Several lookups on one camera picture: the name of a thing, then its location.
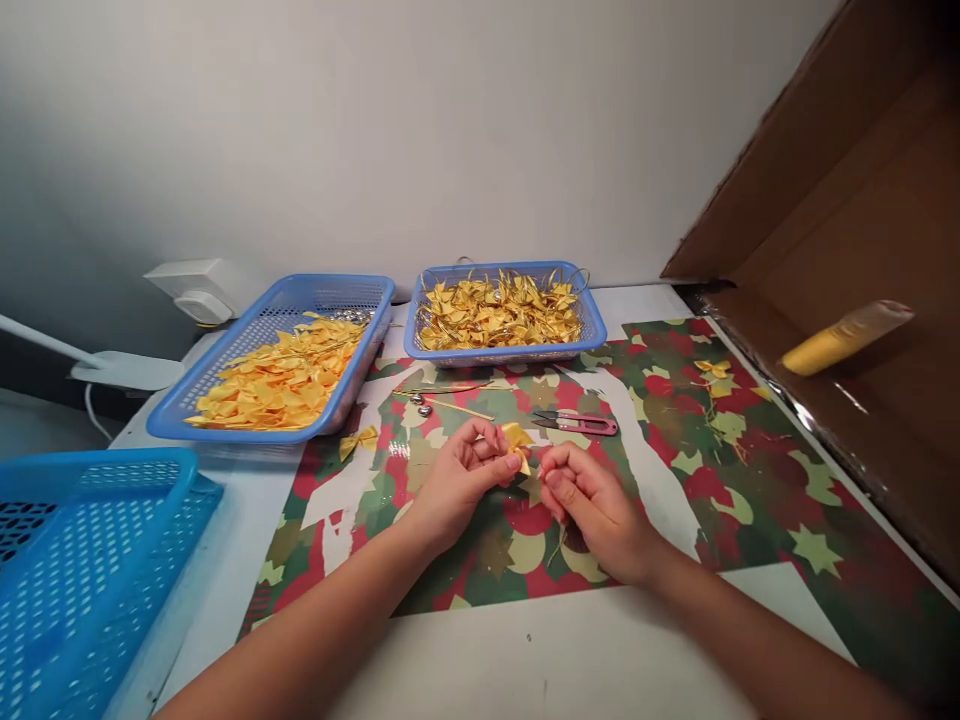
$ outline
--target yellow ribbon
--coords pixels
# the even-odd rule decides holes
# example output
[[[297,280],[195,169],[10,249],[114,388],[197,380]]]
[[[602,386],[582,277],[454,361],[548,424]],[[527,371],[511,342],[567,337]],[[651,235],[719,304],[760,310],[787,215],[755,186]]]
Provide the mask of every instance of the yellow ribbon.
[[[350,453],[353,452],[357,445],[360,445],[367,450],[376,450],[377,437],[379,434],[380,433],[377,432],[377,429],[371,425],[359,435],[351,435],[350,437],[340,438],[340,462],[343,462],[350,457]]]
[[[719,378],[720,380],[723,380],[727,376],[727,370],[730,369],[729,360],[718,362],[716,365],[711,362],[707,362],[706,360],[697,360],[693,364],[704,372],[713,373],[713,376],[715,378]]]
[[[520,423],[507,423],[502,426],[502,429],[507,442],[510,443],[510,449],[507,452],[520,458],[520,470],[518,472],[529,477],[530,465],[527,463],[527,456],[523,454],[523,450],[520,448],[533,445],[533,439],[527,435],[526,430],[520,427]]]

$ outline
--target white cable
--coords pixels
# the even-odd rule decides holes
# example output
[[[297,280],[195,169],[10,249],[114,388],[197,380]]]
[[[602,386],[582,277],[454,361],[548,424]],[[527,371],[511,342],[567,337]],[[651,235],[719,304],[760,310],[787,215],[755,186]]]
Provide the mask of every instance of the white cable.
[[[113,435],[107,432],[106,428],[100,424],[100,421],[97,420],[97,416],[93,412],[93,402],[90,400],[90,393],[93,391],[93,383],[87,383],[86,389],[83,391],[83,402],[87,406],[87,415],[90,416],[90,422],[93,423],[93,426],[99,430],[103,436],[107,439],[108,443],[113,442]]]

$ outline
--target blue mesh basket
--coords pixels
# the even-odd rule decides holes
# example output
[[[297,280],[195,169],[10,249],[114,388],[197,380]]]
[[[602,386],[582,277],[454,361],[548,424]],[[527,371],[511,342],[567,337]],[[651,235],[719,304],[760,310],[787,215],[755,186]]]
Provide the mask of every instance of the blue mesh basket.
[[[147,419],[147,432],[162,438],[231,443],[292,444],[314,435],[337,432],[357,399],[370,363],[390,326],[394,284],[379,275],[288,275],[255,302],[189,372],[167,393]],[[197,398],[220,382],[217,373],[234,358],[261,345],[275,343],[277,331],[309,322],[307,311],[331,315],[343,308],[373,311],[370,327],[360,339],[323,413],[310,427],[290,432],[198,428],[184,419],[197,414]]]
[[[183,448],[0,464],[0,717],[101,717],[222,494]]]
[[[554,280],[562,277],[564,280],[573,278],[577,267],[568,262],[555,260],[552,262],[520,262],[520,263],[493,263],[489,265],[451,265],[424,270],[417,278],[414,286],[413,302],[410,303],[410,317],[403,334],[403,349],[407,355],[418,360],[429,360],[440,367],[469,367],[473,365],[509,365],[512,363],[528,362],[558,362],[569,360],[582,352],[596,350],[607,341],[607,327],[603,324],[597,304],[593,301],[590,289],[586,287],[586,278],[583,274],[576,274],[574,292],[580,296],[574,305],[580,320],[583,322],[583,332],[580,340],[575,343],[556,343],[553,345],[526,345],[521,347],[478,348],[476,350],[424,350],[420,343],[420,330],[425,320],[423,315],[417,314],[420,303],[426,302],[427,290],[433,290],[438,282],[447,285],[466,280],[473,273],[474,279],[482,279],[484,275],[496,285],[500,278],[500,270],[516,270],[522,275],[533,277],[540,287],[545,287],[547,280],[557,270]]]

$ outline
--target pink scissors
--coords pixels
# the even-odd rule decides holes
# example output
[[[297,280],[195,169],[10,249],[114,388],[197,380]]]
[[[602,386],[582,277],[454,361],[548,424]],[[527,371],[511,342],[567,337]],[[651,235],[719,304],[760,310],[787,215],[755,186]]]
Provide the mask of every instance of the pink scissors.
[[[533,414],[542,418],[541,420],[534,420],[534,425],[552,430],[566,430],[583,433],[584,435],[617,434],[617,424],[606,418],[593,415],[571,415],[556,410],[535,410]]]

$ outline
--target glue tube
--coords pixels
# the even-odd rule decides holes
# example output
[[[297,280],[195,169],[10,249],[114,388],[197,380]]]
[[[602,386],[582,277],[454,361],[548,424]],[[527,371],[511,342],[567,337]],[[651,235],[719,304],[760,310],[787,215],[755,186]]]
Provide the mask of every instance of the glue tube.
[[[780,362],[787,370],[808,377],[850,357],[913,316],[913,310],[902,303],[875,300],[800,343]]]

